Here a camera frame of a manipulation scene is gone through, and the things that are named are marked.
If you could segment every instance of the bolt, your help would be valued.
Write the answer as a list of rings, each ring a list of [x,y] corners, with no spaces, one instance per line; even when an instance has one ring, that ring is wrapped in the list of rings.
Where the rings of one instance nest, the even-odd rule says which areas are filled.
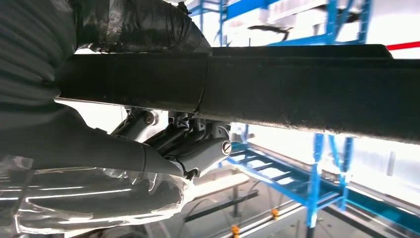
[[[232,145],[229,141],[224,141],[222,144],[222,152],[224,155],[230,155],[230,152],[232,151]]]
[[[146,124],[150,125],[150,124],[153,123],[154,120],[155,120],[155,117],[151,113],[147,114],[147,116],[145,118]]]

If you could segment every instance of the clear plastic sheet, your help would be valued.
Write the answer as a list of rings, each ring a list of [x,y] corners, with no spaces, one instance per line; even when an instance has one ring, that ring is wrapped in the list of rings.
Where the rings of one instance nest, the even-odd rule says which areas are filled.
[[[78,167],[31,170],[0,155],[0,237],[140,225],[171,217],[193,199],[181,177]]]
[[[106,53],[207,52],[192,19],[162,0],[71,0],[78,49]]]

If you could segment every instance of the dark metal beam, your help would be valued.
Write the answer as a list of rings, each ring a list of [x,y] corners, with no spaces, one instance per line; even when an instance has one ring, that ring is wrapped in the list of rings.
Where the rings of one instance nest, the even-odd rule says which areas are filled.
[[[208,214],[220,211],[222,209],[228,208],[228,207],[233,206],[235,204],[244,202],[244,201],[246,201],[248,199],[251,199],[251,198],[254,198],[256,196],[258,196],[258,190],[250,191],[250,193],[247,194],[246,196],[239,197],[236,200],[222,201],[222,202],[213,204],[211,206],[205,207],[201,210],[198,210],[197,212],[195,212],[195,213],[191,214],[190,216],[184,218],[184,221],[189,222],[189,221],[198,219],[200,217],[203,217],[203,216],[206,216]]]
[[[420,60],[343,47],[75,56],[57,83],[67,99],[419,144]]]

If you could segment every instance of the orange clip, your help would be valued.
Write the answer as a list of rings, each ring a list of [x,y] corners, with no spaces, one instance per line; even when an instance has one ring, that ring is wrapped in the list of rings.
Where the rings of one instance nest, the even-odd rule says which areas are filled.
[[[237,225],[232,226],[232,234],[233,234],[233,238],[239,238],[239,226]]]
[[[271,215],[273,216],[274,219],[278,219],[278,210],[277,209],[272,209],[271,210]]]

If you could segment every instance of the blue metal rack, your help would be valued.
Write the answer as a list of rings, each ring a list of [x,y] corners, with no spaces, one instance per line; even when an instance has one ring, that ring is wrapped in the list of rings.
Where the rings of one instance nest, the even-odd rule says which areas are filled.
[[[262,8],[268,9],[270,4],[276,3],[280,0],[240,0],[232,5],[226,6],[225,0],[199,0],[199,4],[191,9],[192,14],[190,16],[200,15],[200,28],[203,30],[203,14],[207,12],[218,12],[220,14],[219,24],[220,29],[218,32],[220,39],[220,46],[223,45],[223,23],[226,20],[235,18],[241,14],[252,11],[254,9]],[[327,7],[327,22],[325,25],[325,33],[321,35],[309,36],[299,39],[286,40],[282,42],[276,42],[269,44],[268,46],[300,46],[300,45],[354,45],[364,44],[366,42],[366,36],[369,27],[369,19],[371,12],[371,1],[364,0],[362,6],[362,12],[360,17],[360,31],[357,39],[347,42],[337,42],[337,36],[342,29],[343,25],[349,15],[349,11],[354,4],[354,0],[349,0],[346,8],[339,18],[337,18],[337,2],[338,0],[328,0]],[[218,5],[216,9],[210,9],[204,7],[204,4]]]
[[[336,203],[342,210],[345,209],[346,203],[349,203],[420,235],[419,216],[398,209],[386,201],[375,199],[348,188],[349,181],[346,175],[351,162],[352,138],[346,138],[343,159],[340,160],[334,136],[328,136],[335,164],[341,167],[341,173],[338,175],[338,184],[321,178],[319,161],[322,153],[323,137],[322,134],[315,135],[315,163],[309,172],[264,152],[252,149],[245,143],[234,143],[232,147],[234,153],[227,161],[242,172],[260,179],[270,187],[306,206],[308,209],[307,237],[313,235],[316,212],[333,203]],[[260,161],[262,165],[253,166],[253,161]],[[275,177],[267,176],[264,174],[264,170],[268,168],[278,169],[281,174]]]
[[[343,161],[341,161],[335,145],[334,136],[328,136],[335,164],[341,172],[339,174],[338,184],[334,184],[321,178],[322,168],[320,162],[322,160],[324,143],[323,134],[315,134],[314,163],[309,173],[261,151],[250,148],[247,143],[247,135],[248,125],[245,126],[244,133],[241,136],[244,143],[234,144],[233,149],[235,153],[227,159],[228,162],[242,172],[258,178],[270,187],[306,206],[307,237],[313,237],[319,209],[323,209],[333,203],[337,203],[341,209],[345,209],[349,194],[347,187],[348,177],[346,175],[350,167],[353,151],[352,138],[346,138]],[[262,165],[254,166],[254,161],[259,161]],[[270,168],[277,169],[280,175],[270,177],[264,174],[264,170]]]

